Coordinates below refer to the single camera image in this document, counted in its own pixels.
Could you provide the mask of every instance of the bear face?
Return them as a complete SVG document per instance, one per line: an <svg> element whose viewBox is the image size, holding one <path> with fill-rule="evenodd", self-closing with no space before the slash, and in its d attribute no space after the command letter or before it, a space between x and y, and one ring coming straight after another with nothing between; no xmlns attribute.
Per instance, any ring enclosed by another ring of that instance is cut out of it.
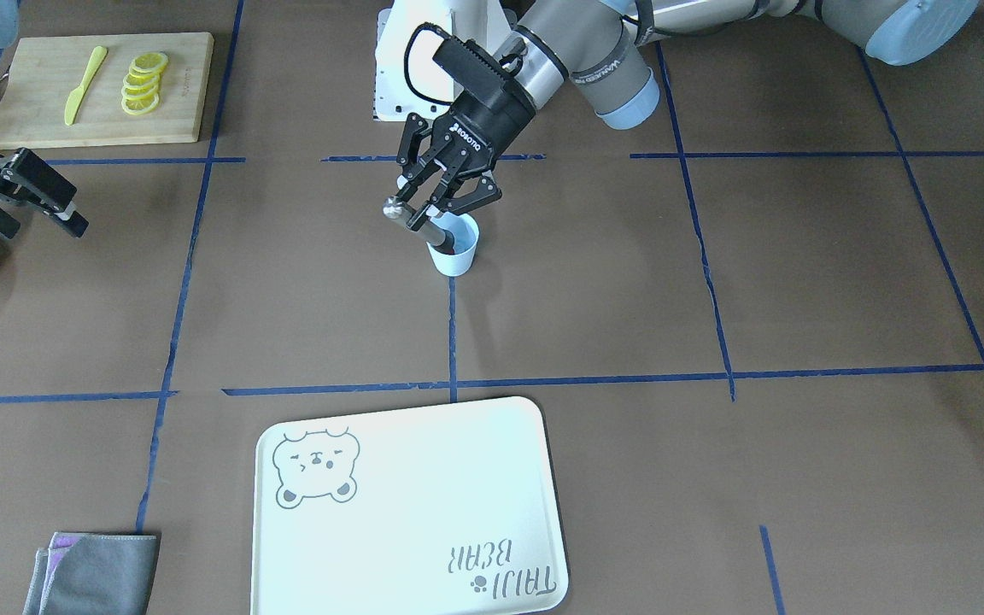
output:
<svg viewBox="0 0 984 615"><path fill-rule="evenodd" d="M355 458L359 456L359 440L345 431L333 436L328 431L306 432L292 439L284 436L272 464L280 472L280 488L276 502L290 509L304 498L331 495L333 500L347 502L355 496Z"/></svg>

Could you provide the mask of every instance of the knife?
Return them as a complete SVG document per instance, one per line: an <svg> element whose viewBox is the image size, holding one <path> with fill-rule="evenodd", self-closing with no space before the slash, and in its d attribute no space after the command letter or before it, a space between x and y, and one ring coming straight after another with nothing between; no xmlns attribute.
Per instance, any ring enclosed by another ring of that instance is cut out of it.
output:
<svg viewBox="0 0 984 615"><path fill-rule="evenodd" d="M105 62L106 55L108 55L106 48L99 46L93 48L93 52L90 54L90 63L85 65L85 74L82 75L81 85L75 87L71 90L70 95L67 95L67 108L63 109L63 124L67 126L74 124L74 116L79 113L79 106L82 105L85 91L89 89L93 75L97 74L97 69L101 67L101 62Z"/></svg>

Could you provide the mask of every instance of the cutting board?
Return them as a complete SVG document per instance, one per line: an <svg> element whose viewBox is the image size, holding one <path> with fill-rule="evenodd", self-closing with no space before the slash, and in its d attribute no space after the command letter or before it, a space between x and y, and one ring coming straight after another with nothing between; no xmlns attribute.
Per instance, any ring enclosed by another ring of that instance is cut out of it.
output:
<svg viewBox="0 0 984 615"><path fill-rule="evenodd" d="M74 124L63 124L67 94L77 87L101 45L108 56L90 84ZM89 145L190 144L199 140L211 49L208 32L23 38L0 102L0 150ZM120 88L132 59L163 51L161 104L130 116L120 108Z"/></svg>

